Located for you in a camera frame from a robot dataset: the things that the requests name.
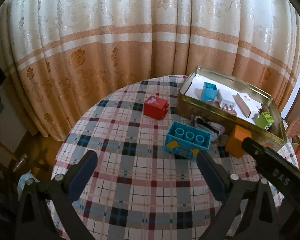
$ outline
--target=black tool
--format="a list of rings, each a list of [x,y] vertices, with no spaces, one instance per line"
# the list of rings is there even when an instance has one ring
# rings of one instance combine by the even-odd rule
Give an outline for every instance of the black tool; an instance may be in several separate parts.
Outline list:
[[[197,155],[200,172],[214,198],[222,202],[199,239],[225,239],[243,199],[248,203],[233,240],[300,239],[300,171],[250,138],[244,139],[242,148],[256,160],[256,169],[264,178],[257,182],[241,180],[237,174],[228,174],[207,152]],[[278,214],[268,181],[285,196]]]
[[[94,240],[71,203],[79,199],[98,163],[98,156],[89,150],[68,172],[52,181],[26,181],[20,199],[16,240],[62,240],[53,224],[46,200],[52,200],[60,221],[71,240]]]

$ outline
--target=table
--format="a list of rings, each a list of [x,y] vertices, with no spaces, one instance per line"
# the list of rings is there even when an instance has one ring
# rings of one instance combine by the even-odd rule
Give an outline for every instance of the table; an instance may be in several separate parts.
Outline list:
[[[89,109],[66,137],[52,177],[65,174],[88,149],[98,154],[98,166],[73,207],[96,239],[198,239],[220,208],[197,169],[196,162],[163,150],[173,121],[190,124],[176,114],[178,87],[186,76],[165,76],[119,89]],[[166,117],[144,116],[150,96],[168,100]],[[224,151],[226,137],[212,143],[210,155],[231,173],[256,181],[259,174],[250,155],[240,159]],[[280,154],[298,166],[291,144]],[[278,206],[282,195],[272,187]],[[51,205],[58,232],[67,234]],[[237,216],[233,228],[240,221]]]

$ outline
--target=blue toy block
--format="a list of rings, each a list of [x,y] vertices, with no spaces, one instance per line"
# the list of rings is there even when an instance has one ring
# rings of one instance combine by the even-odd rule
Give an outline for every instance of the blue toy block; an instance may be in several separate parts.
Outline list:
[[[202,92],[201,92],[201,101],[212,100],[214,101],[217,95],[217,86],[215,84],[211,84],[205,82],[203,84]]]
[[[210,133],[174,121],[167,133],[164,149],[189,160],[196,160],[199,151],[209,149],[210,141]]]

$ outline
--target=wall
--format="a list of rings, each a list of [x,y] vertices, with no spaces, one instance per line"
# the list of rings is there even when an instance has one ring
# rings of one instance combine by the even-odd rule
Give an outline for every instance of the wall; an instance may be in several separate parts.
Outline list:
[[[15,152],[21,139],[26,133],[26,128],[13,110],[2,87],[0,88],[0,95],[4,106],[4,109],[0,114],[0,142],[9,150]],[[9,162],[10,157],[0,149],[0,163],[7,167]]]
[[[300,74],[298,76],[296,85],[291,93],[291,96],[289,97],[289,100],[287,102],[287,104],[285,105],[285,107],[283,108],[282,112],[281,112],[281,117],[285,118],[290,110],[290,108],[292,107],[292,104],[294,102],[294,100],[296,99],[297,93],[299,91],[300,88]]]

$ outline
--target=round table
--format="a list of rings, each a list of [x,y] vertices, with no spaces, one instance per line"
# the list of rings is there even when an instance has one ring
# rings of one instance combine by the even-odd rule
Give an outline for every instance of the round table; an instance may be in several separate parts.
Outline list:
[[[89,109],[64,141],[52,177],[65,174],[88,149],[98,154],[98,166],[73,207],[96,239],[198,239],[219,208],[196,162],[163,149],[173,121],[190,124],[176,114],[178,88],[186,76],[165,76],[142,81],[107,96]],[[149,96],[169,103],[161,121],[143,115]],[[210,155],[230,173],[257,181],[260,175],[250,155],[237,159],[224,151],[221,137]],[[292,145],[279,153],[298,166]],[[272,187],[278,206],[282,195]],[[68,239],[51,205],[54,223]],[[237,216],[233,228],[240,221]]]

